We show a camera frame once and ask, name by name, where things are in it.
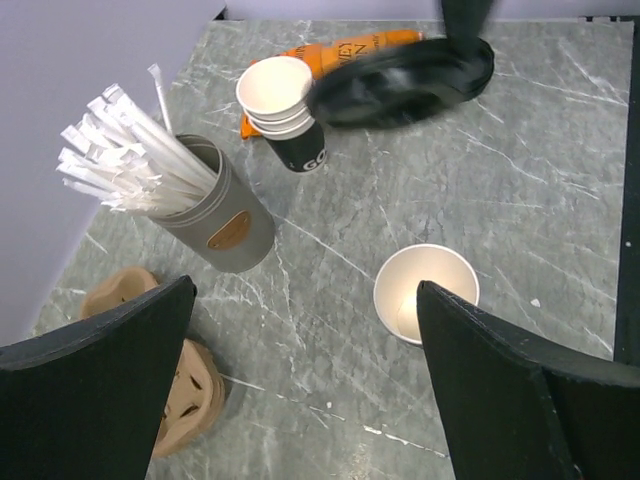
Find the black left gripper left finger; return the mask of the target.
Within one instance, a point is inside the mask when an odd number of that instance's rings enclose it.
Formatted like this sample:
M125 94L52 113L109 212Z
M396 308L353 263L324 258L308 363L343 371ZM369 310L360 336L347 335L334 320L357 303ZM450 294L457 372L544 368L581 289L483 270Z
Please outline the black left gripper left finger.
M2 347L2 478L144 478L195 299L183 275Z

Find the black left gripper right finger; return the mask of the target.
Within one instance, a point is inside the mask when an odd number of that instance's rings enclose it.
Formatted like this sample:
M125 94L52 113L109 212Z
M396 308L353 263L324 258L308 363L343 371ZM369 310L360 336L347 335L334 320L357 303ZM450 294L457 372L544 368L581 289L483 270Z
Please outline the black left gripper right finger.
M639 370L587 355L435 285L420 320L458 479L636 479Z

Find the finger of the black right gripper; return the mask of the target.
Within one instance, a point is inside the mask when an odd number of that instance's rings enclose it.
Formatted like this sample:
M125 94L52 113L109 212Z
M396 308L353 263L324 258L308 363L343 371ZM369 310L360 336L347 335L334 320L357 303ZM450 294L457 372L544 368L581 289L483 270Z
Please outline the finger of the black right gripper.
M444 30L451 46L460 55L474 55L479 35L494 0L441 0Z

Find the black plastic cup lid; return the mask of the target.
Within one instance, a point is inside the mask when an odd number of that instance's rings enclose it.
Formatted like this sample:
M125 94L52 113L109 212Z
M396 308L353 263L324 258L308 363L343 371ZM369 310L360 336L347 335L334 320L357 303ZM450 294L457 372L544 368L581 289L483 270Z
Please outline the black plastic cup lid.
M462 57L446 38L420 40L359 57L316 80L306 95L314 119L337 129L396 129L478 97L495 54L480 38Z

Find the black paper coffee cup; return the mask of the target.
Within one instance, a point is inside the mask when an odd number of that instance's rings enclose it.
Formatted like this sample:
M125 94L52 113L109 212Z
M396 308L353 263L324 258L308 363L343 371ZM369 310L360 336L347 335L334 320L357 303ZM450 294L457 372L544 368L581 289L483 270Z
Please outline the black paper coffee cup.
M397 251L375 279L373 303L379 320L395 337L420 346L420 320L428 311L426 294L435 285L472 305L479 303L476 271L458 252L437 244Z

